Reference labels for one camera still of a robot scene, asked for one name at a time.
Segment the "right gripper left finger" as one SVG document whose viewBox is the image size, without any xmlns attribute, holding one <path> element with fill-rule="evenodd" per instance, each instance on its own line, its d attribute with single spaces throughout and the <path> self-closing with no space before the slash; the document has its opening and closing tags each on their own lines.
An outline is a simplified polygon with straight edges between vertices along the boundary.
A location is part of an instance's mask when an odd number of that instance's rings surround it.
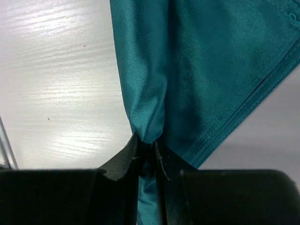
<svg viewBox="0 0 300 225">
<path fill-rule="evenodd" d="M 0 172 L 3 225 L 134 225 L 139 139 L 96 169 Z"/>
</svg>

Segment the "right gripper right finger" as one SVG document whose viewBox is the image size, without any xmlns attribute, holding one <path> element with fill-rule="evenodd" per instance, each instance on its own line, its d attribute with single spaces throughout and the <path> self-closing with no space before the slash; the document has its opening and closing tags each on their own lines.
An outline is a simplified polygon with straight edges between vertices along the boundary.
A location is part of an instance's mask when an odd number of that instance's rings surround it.
<svg viewBox="0 0 300 225">
<path fill-rule="evenodd" d="M 198 170 L 155 143 L 162 225 L 297 225 L 300 194 L 278 170 Z"/>
</svg>

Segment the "teal cloth napkin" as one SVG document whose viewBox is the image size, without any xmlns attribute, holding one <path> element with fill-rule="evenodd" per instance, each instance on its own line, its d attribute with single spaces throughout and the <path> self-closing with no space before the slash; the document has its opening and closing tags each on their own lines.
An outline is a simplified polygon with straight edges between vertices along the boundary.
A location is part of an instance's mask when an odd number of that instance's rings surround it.
<svg viewBox="0 0 300 225">
<path fill-rule="evenodd" d="M 300 63 L 297 0 L 112 0 L 125 111 L 198 168 Z"/>
</svg>

